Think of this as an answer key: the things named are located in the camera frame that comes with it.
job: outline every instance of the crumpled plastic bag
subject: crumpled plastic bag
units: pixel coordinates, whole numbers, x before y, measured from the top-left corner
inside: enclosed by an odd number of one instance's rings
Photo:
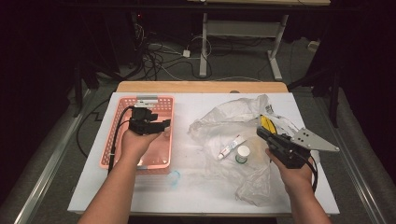
[[[271,119],[278,133],[294,135],[298,131],[292,122],[274,113],[270,99],[263,94],[256,99],[241,98],[214,107],[190,125],[189,135],[204,148],[208,176],[228,179],[235,185],[237,199],[265,206],[274,195],[270,194],[270,159],[264,151],[268,146],[256,134],[260,115]],[[247,140],[241,146],[250,149],[247,162],[235,161],[236,149],[218,161],[219,152],[238,134]]]

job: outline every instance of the hand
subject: hand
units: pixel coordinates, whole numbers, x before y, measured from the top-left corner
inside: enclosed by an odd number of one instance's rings
[[[265,152],[270,159],[279,168],[280,176],[285,184],[286,192],[291,195],[301,195],[304,193],[313,193],[312,190],[312,171],[308,165],[304,165],[301,169],[288,169],[269,148]]]
[[[160,133],[139,135],[129,129],[126,130],[122,135],[120,160],[133,160],[137,165],[148,150],[149,144],[159,135]]]

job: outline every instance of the forearm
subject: forearm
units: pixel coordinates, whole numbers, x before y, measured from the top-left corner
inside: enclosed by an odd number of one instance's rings
[[[134,192],[136,166],[120,160],[78,223],[126,223]]]
[[[331,223],[314,193],[290,193],[291,213],[294,223]]]

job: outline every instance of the person's right arm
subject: person's right arm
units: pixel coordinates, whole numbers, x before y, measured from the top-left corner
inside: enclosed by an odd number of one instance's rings
[[[290,197],[294,223],[331,223],[312,190],[312,172],[308,165],[304,165],[301,169],[288,169],[268,148],[265,152],[279,168],[286,192]]]

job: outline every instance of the small jar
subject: small jar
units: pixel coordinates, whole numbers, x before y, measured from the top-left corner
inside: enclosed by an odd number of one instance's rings
[[[235,160],[243,164],[247,162],[249,154],[250,154],[250,148],[248,148],[247,146],[240,146],[236,151]]]

